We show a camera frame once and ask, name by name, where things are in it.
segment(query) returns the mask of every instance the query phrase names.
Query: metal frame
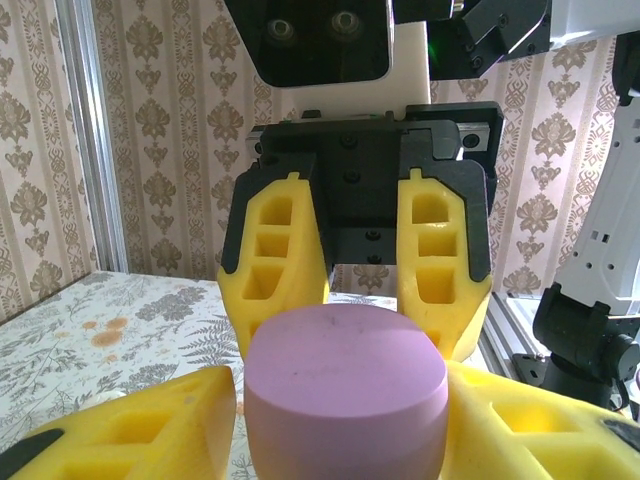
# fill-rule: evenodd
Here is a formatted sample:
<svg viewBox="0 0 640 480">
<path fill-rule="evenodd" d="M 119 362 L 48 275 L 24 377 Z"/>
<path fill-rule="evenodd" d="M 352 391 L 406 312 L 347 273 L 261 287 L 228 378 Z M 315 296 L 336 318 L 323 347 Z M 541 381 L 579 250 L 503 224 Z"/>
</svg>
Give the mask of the metal frame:
<svg viewBox="0 0 640 480">
<path fill-rule="evenodd" d="M 55 0 L 98 266 L 129 272 L 99 51 L 88 0 Z"/>
</svg>

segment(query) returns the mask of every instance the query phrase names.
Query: yellow foam finger pad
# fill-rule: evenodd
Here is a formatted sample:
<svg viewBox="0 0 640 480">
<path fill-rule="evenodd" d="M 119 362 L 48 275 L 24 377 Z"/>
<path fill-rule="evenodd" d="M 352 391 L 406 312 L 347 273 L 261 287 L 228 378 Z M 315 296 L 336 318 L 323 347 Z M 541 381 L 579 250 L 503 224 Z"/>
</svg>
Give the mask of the yellow foam finger pad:
<svg viewBox="0 0 640 480">
<path fill-rule="evenodd" d="M 329 283 L 308 180 L 291 173 L 249 201 L 237 270 L 221 268 L 217 280 L 243 358 L 262 322 L 327 301 Z"/>
<path fill-rule="evenodd" d="M 206 368 L 32 432 L 63 433 L 11 479 L 223 479 L 235 409 L 231 370 Z"/>
<path fill-rule="evenodd" d="M 456 362 L 448 362 L 447 368 L 450 410 L 443 480 L 640 478 L 640 453 L 612 430 L 638 435 L 637 424 Z"/>
<path fill-rule="evenodd" d="M 398 182 L 398 311 L 424 330 L 447 360 L 474 350 L 491 277 L 474 282 L 464 201 L 434 178 L 411 171 Z"/>
</svg>

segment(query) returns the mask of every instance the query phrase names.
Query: black camera housing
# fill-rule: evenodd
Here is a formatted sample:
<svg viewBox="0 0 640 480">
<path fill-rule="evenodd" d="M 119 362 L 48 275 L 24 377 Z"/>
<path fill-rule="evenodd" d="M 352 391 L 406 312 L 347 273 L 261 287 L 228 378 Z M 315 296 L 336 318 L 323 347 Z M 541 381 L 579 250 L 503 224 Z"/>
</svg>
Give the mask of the black camera housing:
<svg viewBox="0 0 640 480">
<path fill-rule="evenodd" d="M 225 0 L 267 84 L 306 87 L 384 77 L 391 66 L 386 0 Z"/>
</svg>

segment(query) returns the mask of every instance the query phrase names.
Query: rectangular cutout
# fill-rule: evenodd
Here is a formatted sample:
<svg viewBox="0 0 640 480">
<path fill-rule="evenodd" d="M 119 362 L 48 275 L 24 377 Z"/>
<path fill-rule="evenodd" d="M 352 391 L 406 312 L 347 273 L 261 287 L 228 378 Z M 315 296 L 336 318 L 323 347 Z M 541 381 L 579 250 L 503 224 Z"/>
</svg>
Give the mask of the rectangular cutout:
<svg viewBox="0 0 640 480">
<path fill-rule="evenodd" d="M 424 303 L 451 304 L 456 300 L 452 268 L 428 267 L 416 272 L 418 294 Z"/>
<path fill-rule="evenodd" d="M 280 282 L 283 267 L 276 265 L 254 265 L 244 288 L 245 300 L 267 300 L 271 298 Z"/>
<path fill-rule="evenodd" d="M 130 461 L 89 459 L 87 462 L 78 460 L 64 469 L 62 480 L 124 480 L 133 468 Z"/>
<path fill-rule="evenodd" d="M 524 402 L 494 403 L 493 409 L 514 433 L 558 433 L 580 431 L 552 405 Z"/>
<path fill-rule="evenodd" d="M 289 235 L 258 233 L 256 235 L 256 257 L 285 258 L 289 251 Z"/>
<path fill-rule="evenodd" d="M 437 195 L 418 195 L 413 199 L 411 218 L 414 224 L 448 222 L 449 207 L 447 202 Z"/>
<path fill-rule="evenodd" d="M 293 201 L 289 197 L 275 197 L 267 201 L 260 212 L 262 225 L 291 225 Z"/>
<path fill-rule="evenodd" d="M 100 444 L 134 445 L 155 440 L 171 419 L 171 412 L 135 410 L 121 413 L 111 421 L 111 428 Z"/>
<path fill-rule="evenodd" d="M 458 254 L 456 232 L 433 230 L 418 237 L 418 255 L 421 257 L 455 257 Z"/>
</svg>

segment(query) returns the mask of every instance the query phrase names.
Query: camera lens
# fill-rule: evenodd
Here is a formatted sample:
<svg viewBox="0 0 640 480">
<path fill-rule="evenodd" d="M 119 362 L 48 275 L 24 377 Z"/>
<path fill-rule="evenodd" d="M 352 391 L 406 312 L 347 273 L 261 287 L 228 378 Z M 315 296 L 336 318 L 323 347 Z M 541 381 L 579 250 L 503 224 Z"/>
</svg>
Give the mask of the camera lens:
<svg viewBox="0 0 640 480">
<path fill-rule="evenodd" d="M 293 25 L 286 20 L 280 18 L 271 20 L 267 26 L 269 35 L 275 40 L 284 42 L 290 40 L 293 37 Z"/>
<path fill-rule="evenodd" d="M 339 35 L 351 35 L 358 31 L 360 19 L 355 13 L 340 12 L 331 19 L 331 27 Z"/>
</svg>

